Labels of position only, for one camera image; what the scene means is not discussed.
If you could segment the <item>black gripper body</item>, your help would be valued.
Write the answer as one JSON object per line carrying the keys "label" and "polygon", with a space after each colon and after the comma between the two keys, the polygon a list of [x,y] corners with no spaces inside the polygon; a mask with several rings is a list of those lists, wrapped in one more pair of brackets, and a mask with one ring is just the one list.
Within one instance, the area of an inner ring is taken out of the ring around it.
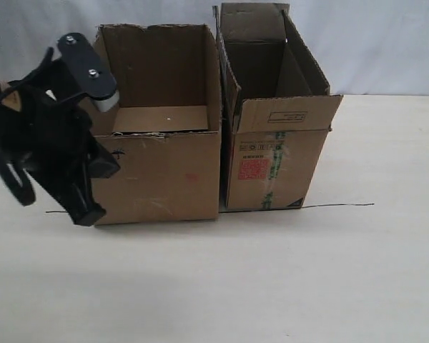
{"label": "black gripper body", "polygon": [[84,110],[57,112],[41,95],[49,89],[76,89],[61,59],[48,48],[24,78],[0,81],[0,178],[17,200],[36,198],[36,181],[53,198],[56,183],[86,174],[87,141],[93,137]]}

